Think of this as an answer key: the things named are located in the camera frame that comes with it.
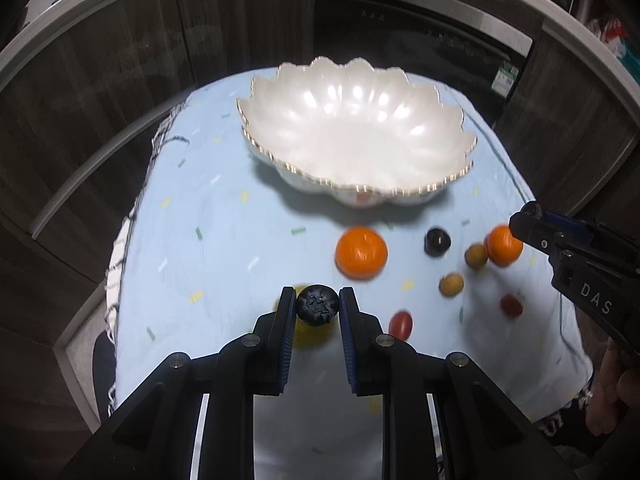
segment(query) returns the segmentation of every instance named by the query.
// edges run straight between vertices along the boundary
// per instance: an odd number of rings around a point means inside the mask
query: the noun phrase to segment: table
[[[533,200],[468,99],[436,83],[443,103],[461,106],[465,130],[478,136],[467,176],[426,205],[351,210],[293,190],[250,156],[236,98],[248,97],[256,75],[272,77],[274,69],[193,92],[154,141],[145,187],[114,245],[108,275],[108,302],[119,304],[117,314],[110,310],[115,403],[169,353],[217,352],[250,332],[283,286],[311,283],[353,286],[360,309],[385,329],[393,313],[409,310],[408,342],[418,352],[466,352],[530,420],[568,403],[593,368],[573,305],[551,287],[544,255],[526,246],[507,269],[488,264],[481,272],[463,260],[468,245]],[[356,224],[372,226],[388,245],[388,263],[371,282],[352,282],[335,268],[335,243]],[[436,225],[452,238],[440,259],[422,246]],[[465,289],[443,298],[438,282],[452,271],[463,274]],[[507,292],[524,304],[515,322],[498,307]],[[293,352],[285,393],[255,399],[254,433],[257,480],[379,477],[380,401],[351,395],[339,330],[320,348]]]

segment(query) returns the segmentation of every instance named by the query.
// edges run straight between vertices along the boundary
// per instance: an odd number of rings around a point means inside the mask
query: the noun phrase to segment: finger
[[[640,368],[627,370],[618,381],[618,396],[630,408],[640,408]]]
[[[612,404],[618,400],[616,385],[622,373],[620,367],[620,347],[609,338],[607,343],[607,351],[600,365],[598,373],[598,382],[602,386],[606,400]]]
[[[593,397],[587,406],[585,424],[594,436],[611,433],[618,423],[618,409],[607,402],[600,384],[593,387]]]

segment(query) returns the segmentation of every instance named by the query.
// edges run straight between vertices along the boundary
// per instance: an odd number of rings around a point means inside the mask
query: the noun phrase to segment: dark purple fruit
[[[437,258],[446,253],[451,247],[451,238],[444,229],[434,227],[429,229],[424,237],[424,252]]]
[[[338,314],[340,300],[330,286],[309,285],[304,288],[296,300],[298,317],[310,326],[322,326]]]

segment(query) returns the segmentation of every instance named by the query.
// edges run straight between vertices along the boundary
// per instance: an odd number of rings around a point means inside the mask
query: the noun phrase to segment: cherry tomato
[[[518,298],[511,294],[503,296],[500,300],[500,308],[507,317],[520,317],[522,315],[522,304],[518,301]]]
[[[414,320],[406,310],[396,312],[389,321],[389,333],[402,341],[409,339],[413,327]]]

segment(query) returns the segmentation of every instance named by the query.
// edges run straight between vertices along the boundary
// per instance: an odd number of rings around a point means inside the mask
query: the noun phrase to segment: sticker
[[[512,64],[503,61],[501,67],[495,75],[494,82],[491,84],[491,90],[500,94],[502,97],[507,97],[513,84],[516,82],[519,70]]]
[[[189,298],[189,301],[191,301],[191,303],[195,303],[203,296],[204,296],[204,292],[202,292],[201,290],[196,290],[196,292],[192,294],[191,297]]]
[[[255,264],[257,264],[259,261],[260,261],[260,258],[256,256],[253,260],[249,262],[249,265],[246,266],[246,270],[253,269],[255,267]]]

